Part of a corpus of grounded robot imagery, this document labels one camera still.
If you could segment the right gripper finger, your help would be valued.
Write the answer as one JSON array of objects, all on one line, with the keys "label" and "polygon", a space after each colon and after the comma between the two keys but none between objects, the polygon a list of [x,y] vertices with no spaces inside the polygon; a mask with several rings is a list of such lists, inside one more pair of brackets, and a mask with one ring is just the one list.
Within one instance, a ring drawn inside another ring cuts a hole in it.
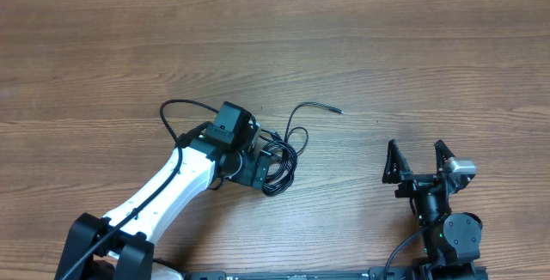
[{"label": "right gripper finger", "polygon": [[385,168],[382,175],[384,184],[399,184],[409,179],[412,170],[406,158],[400,152],[395,139],[388,142],[388,152]]},{"label": "right gripper finger", "polygon": [[436,152],[437,170],[443,171],[443,167],[447,160],[455,155],[450,151],[443,140],[436,141],[434,143],[434,148]]}]

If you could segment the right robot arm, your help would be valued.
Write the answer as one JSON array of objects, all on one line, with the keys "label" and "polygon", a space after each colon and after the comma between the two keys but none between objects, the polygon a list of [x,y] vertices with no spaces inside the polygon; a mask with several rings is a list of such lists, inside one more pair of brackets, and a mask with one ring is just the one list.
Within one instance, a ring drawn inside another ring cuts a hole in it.
[{"label": "right robot arm", "polygon": [[[382,279],[487,279],[480,258],[483,222],[473,213],[453,213],[449,197],[465,189],[477,173],[474,162],[459,158],[442,140],[434,143],[435,173],[414,173],[397,142],[388,142],[384,184],[396,184],[397,198],[406,198],[419,230],[403,240],[383,267]],[[394,258],[412,240],[423,240],[425,256],[408,267],[393,268]]]}]

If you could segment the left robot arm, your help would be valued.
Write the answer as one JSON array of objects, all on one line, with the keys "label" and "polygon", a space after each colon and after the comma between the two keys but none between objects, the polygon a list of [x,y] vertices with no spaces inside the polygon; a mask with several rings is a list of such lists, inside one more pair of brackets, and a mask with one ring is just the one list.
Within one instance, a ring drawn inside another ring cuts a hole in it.
[{"label": "left robot arm", "polygon": [[103,217],[80,215],[71,225],[57,279],[183,279],[155,259],[155,245],[185,206],[224,181],[260,189],[269,161],[255,152],[260,125],[246,109],[225,101],[206,121],[173,133],[166,164],[140,190]]}]

